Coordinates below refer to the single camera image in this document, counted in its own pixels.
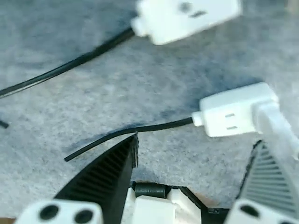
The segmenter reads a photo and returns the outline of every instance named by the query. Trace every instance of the black plastic part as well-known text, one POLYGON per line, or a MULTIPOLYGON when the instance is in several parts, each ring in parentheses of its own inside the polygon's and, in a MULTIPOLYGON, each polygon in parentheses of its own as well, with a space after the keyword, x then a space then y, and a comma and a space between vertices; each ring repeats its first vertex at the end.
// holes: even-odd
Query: black plastic part
POLYGON ((121 32, 120 34, 118 34, 116 37, 114 37, 113 39, 107 41, 106 43, 98 46, 96 49, 94 49, 91 52, 85 53, 79 57, 77 57, 76 59, 67 62, 51 71, 48 71, 44 74, 41 74, 37 77, 31 78, 27 81, 18 83, 16 85, 7 87, 3 90, 0 90, 0 98, 3 98, 5 96, 9 96, 11 94, 13 94, 14 92, 19 92, 22 90, 25 90, 31 86, 34 86, 35 84, 39 84, 43 81, 49 80, 51 78, 54 78, 56 76, 59 76, 60 74, 63 74, 73 68, 76 68, 82 64, 85 64, 88 61, 91 61, 97 57, 99 57, 100 55, 110 51, 111 49, 115 48, 116 46, 118 46, 119 44, 125 42, 126 40, 128 40, 129 38, 133 37, 135 34, 132 30, 132 28, 128 28, 125 31, 121 32))
POLYGON ((48 221, 54 218, 59 211, 59 208, 56 205, 48 205, 47 207, 43 208, 39 213, 39 217, 41 220, 48 221))
POLYGON ((136 197, 145 195, 150 197, 159 197, 159 198, 166 199, 169 193, 168 188, 169 187, 164 184, 140 182, 140 183, 136 183, 133 189, 135 191, 136 197))
POLYGON ((9 124, 0 120, 0 126, 6 129, 6 128, 8 128, 9 124))
POLYGON ((55 198, 97 203, 105 224, 119 224, 137 164, 138 137, 134 134, 91 162, 55 198))

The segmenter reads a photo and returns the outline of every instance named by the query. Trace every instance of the gray fabric surface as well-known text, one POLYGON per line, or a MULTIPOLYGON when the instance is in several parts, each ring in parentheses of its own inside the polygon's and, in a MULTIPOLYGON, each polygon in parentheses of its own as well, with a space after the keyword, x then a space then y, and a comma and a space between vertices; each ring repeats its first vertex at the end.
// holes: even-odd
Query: gray fabric surface
MULTIPOLYGON (((0 88, 35 77, 129 26, 134 0, 0 1, 0 88)), ((299 133, 298 17, 279 0, 246 0, 244 15, 185 40, 134 37, 115 50, 0 100, 0 216, 55 195, 111 140, 66 163, 105 133, 189 117, 204 96, 266 81, 299 133)), ((209 138, 193 125, 141 133, 134 180, 186 185, 230 205, 252 145, 245 134, 209 138)))

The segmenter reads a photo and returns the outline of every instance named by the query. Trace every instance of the power cord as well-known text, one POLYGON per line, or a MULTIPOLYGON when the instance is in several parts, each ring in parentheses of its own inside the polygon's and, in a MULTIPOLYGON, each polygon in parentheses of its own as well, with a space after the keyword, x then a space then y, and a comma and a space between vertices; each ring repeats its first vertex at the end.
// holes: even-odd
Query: power cord
POLYGON ((113 139, 115 137, 124 135, 124 134, 130 134, 130 133, 138 133, 138 132, 153 132, 153 131, 160 131, 160 130, 165 130, 165 129, 170 129, 170 128, 175 128, 175 127, 181 127, 184 125, 192 124, 193 120, 191 117, 182 119, 182 120, 177 120, 165 124, 159 124, 159 125, 150 125, 150 126, 140 126, 140 127, 132 127, 132 128, 127 128, 123 129, 120 131, 116 131, 113 133, 110 133, 108 135, 105 135, 104 137, 90 143, 89 145, 79 149, 78 151, 70 154, 69 156, 65 157, 65 161, 68 162, 72 159, 75 159, 77 156, 85 153, 86 151, 104 143, 105 141, 108 141, 110 139, 113 139))
POLYGON ((39 75, 37 77, 31 78, 27 81, 21 82, 19 84, 7 87, 3 90, 0 90, 0 98, 4 98, 7 96, 10 96, 12 94, 15 94, 17 92, 21 92, 25 89, 28 89, 34 85, 37 85, 41 82, 47 81, 51 78, 54 78, 58 75, 61 75, 73 68, 76 68, 82 64, 85 64, 86 62, 89 62, 96 57, 99 57, 100 55, 114 49, 116 46, 120 45, 121 43, 125 42, 126 40, 133 37, 135 34, 132 30, 132 28, 128 28, 125 31, 118 34, 116 37, 112 38, 111 40, 107 41, 106 43, 98 46, 96 49, 94 49, 91 52, 85 53, 76 59, 65 63, 51 71, 48 71, 42 75, 39 75))
POLYGON ((299 139, 279 109, 279 99, 266 83, 236 88, 205 97, 199 102, 200 111, 190 118, 160 125, 141 126, 110 133, 67 156, 70 161, 89 149, 117 136, 137 132, 152 132, 193 123, 204 126, 210 137, 232 136, 258 132, 267 142, 283 144, 284 154, 299 160, 299 139))

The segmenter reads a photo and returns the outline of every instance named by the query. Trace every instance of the white power plug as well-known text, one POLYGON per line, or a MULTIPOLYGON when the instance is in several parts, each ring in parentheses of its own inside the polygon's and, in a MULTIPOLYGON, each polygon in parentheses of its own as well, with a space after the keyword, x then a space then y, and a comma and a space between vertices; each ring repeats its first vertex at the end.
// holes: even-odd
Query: white power plug
POLYGON ((256 132, 252 106, 269 100, 278 102, 278 97, 266 83, 221 92, 200 100, 193 122, 204 125, 210 137, 256 132))
POLYGON ((132 29, 156 45, 184 39, 242 12, 240 0, 138 0, 136 9, 132 29))
POLYGON ((267 140, 286 142, 299 159, 299 139, 279 110, 279 99, 266 83, 221 92, 199 102, 192 114, 195 126, 204 126, 210 137, 258 132, 267 140))

